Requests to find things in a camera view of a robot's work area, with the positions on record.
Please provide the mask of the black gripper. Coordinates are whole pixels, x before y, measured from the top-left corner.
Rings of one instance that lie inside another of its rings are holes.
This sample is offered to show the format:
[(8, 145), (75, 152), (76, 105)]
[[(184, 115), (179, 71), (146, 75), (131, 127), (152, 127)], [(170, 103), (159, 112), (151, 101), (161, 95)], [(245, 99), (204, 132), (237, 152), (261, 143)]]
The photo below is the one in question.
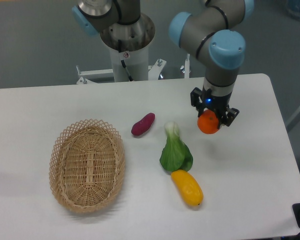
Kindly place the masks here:
[(212, 90), (200, 90), (195, 87), (190, 93), (190, 103), (192, 107), (197, 110), (197, 117), (199, 118), (205, 109), (216, 112), (218, 119), (218, 129), (222, 126), (229, 127), (240, 111), (236, 108), (229, 107), (229, 102), (232, 92), (224, 96), (212, 95)]

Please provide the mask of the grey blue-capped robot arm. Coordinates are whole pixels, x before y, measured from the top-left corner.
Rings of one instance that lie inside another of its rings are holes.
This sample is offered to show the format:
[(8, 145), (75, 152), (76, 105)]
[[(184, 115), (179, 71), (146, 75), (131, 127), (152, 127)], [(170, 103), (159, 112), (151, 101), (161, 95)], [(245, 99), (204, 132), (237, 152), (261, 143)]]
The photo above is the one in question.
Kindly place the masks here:
[[(206, 68), (202, 88), (190, 102), (199, 115), (215, 113), (219, 126), (230, 126), (239, 114), (229, 105), (245, 58), (246, 42), (233, 27), (254, 10), (252, 0), (206, 0), (199, 15), (178, 13), (170, 22), (171, 41)], [(72, 8), (78, 25), (90, 36), (100, 35), (112, 53), (116, 82), (148, 80), (148, 46), (155, 36), (153, 21), (138, 0), (80, 0)]]

